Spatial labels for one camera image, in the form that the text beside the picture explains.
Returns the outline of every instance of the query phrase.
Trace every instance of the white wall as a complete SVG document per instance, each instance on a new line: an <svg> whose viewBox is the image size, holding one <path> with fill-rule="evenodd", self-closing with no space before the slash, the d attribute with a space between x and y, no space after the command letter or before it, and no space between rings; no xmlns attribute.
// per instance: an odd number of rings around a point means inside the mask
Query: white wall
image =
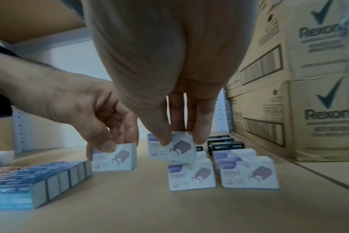
<svg viewBox="0 0 349 233"><path fill-rule="evenodd" d="M26 54L24 57L50 64L65 71L110 80L109 75L99 59L92 40L40 50ZM35 150L81 146L86 144L74 128L69 125L55 123L36 116L30 116L30 124L33 138L32 143ZM138 126L140 140L146 139L148 130L143 126L140 120L138 121ZM216 124L213 118L212 132L215 131Z"/></svg>

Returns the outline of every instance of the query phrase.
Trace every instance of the checkmark logo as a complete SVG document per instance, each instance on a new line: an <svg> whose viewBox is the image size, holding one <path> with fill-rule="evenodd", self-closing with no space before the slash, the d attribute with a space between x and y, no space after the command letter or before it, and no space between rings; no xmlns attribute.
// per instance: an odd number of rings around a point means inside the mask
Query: checkmark logo
<svg viewBox="0 0 349 233"><path fill-rule="evenodd" d="M337 90L342 82L343 78L341 78L335 85L334 87L329 91L328 95L323 97L321 95L316 95L321 103L325 106L325 108L329 109L332 106L333 99L336 96Z"/></svg>
<svg viewBox="0 0 349 233"><path fill-rule="evenodd" d="M327 16L328 10L332 5L333 0L329 0L323 9L320 12L311 11L311 14L314 16L315 20L321 25L324 22L325 16Z"/></svg>

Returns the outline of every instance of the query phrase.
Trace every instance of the hand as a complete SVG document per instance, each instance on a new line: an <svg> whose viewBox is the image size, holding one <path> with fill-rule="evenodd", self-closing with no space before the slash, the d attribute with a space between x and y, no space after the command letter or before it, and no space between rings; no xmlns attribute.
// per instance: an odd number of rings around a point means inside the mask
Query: hand
<svg viewBox="0 0 349 233"><path fill-rule="evenodd" d="M193 131L197 144L206 142L217 96L249 46L257 2L82 3L88 28L120 100L167 145L171 131ZM188 98L186 127L184 93Z"/></svg>
<svg viewBox="0 0 349 233"><path fill-rule="evenodd" d="M87 141L89 160L93 149L113 152L116 144L138 142L137 117L111 81L0 54L0 93L20 110L72 125Z"/></svg>

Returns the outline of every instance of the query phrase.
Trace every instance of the rexona logo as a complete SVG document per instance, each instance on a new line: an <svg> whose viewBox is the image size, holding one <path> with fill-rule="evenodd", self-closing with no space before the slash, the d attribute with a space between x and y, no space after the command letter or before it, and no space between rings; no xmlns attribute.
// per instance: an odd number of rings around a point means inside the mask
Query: rexona logo
<svg viewBox="0 0 349 233"><path fill-rule="evenodd" d="M324 7L319 12L316 12L314 10L311 11L311 15L313 16L315 21L318 23L319 27L300 28L300 39L304 38L304 37L325 35L325 34L330 34L330 33L335 33L335 32L342 32L342 36L347 35L348 22L322 26L332 3L333 3L333 0L328 0L328 2L325 3Z"/></svg>
<svg viewBox="0 0 349 233"><path fill-rule="evenodd" d="M322 105L326 109L330 109L337 91L342 83L343 77L338 80L338 82L332 87L326 96L316 95L320 100ZM315 110L305 110L306 120L323 120L323 119L342 119L349 118L349 110L336 110L336 111L315 111Z"/></svg>

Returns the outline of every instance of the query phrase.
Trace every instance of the staple illustration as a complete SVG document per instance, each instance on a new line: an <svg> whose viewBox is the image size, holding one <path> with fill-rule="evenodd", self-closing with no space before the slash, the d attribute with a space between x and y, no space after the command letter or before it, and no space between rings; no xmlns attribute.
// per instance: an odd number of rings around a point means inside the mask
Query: staple illustration
<svg viewBox="0 0 349 233"><path fill-rule="evenodd" d="M207 168L204 168L202 167L200 170L198 170L196 173L195 173L195 176L191 178L191 180L198 180L200 183L201 183L201 180L199 177L202 178L202 180L206 180L208 178L208 176L210 176L212 174L212 172L210 171L210 169L207 169Z"/></svg>
<svg viewBox="0 0 349 233"><path fill-rule="evenodd" d="M112 163L113 161L116 161L119 166L120 163L122 164L129 156L130 156L130 153L127 150L122 150L114 156L114 159L112 159Z"/></svg>
<svg viewBox="0 0 349 233"><path fill-rule="evenodd" d="M173 146L173 148L170 149L170 152L174 151L177 153L177 156L179 156L179 152L177 152L176 150L179 150L181 152L181 154L184 154L187 151L189 151L190 149L191 149L191 144L181 140L178 143L176 143Z"/></svg>
<svg viewBox="0 0 349 233"><path fill-rule="evenodd" d="M265 180L273 174L272 170L268 167L260 166L258 169L252 172L250 178L255 178L260 183L260 180Z"/></svg>

